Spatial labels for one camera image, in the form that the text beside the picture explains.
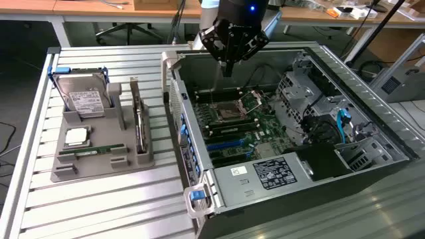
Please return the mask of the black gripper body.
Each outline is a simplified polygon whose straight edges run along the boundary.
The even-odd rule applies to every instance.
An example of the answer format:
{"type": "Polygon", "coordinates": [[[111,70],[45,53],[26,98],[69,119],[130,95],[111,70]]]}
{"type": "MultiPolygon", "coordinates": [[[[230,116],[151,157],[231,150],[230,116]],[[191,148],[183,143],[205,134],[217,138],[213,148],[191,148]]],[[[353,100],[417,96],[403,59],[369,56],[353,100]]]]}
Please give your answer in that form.
{"type": "Polygon", "coordinates": [[[257,34],[265,15],[265,0],[221,0],[218,3],[214,27],[218,37],[227,48],[227,59],[231,60],[231,39],[242,32],[257,34]]]}

